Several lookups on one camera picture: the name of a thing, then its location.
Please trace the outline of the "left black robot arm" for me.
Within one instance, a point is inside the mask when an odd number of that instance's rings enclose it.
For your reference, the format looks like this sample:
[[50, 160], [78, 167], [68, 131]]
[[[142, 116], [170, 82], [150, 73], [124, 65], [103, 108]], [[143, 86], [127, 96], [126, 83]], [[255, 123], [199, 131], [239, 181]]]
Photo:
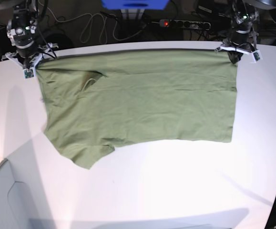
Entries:
[[226, 38], [215, 51], [226, 51], [232, 64], [237, 64], [243, 55], [250, 55], [254, 62], [261, 60], [260, 51], [257, 49], [258, 33], [253, 28], [258, 15], [256, 8], [243, 0], [230, 1], [228, 16], [231, 26]]

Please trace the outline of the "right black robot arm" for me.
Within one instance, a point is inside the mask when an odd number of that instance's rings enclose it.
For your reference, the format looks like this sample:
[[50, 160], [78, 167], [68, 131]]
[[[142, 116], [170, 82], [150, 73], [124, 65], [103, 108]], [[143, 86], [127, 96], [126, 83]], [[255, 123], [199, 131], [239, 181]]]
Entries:
[[42, 11], [39, 11], [38, 0], [22, 1], [13, 7], [13, 18], [6, 26], [7, 37], [16, 51], [5, 53], [1, 59], [10, 60], [21, 67], [26, 79], [36, 75], [36, 67], [44, 54], [57, 59], [54, 50], [59, 47], [58, 44], [47, 42], [39, 28], [48, 3], [46, 0], [42, 4]]

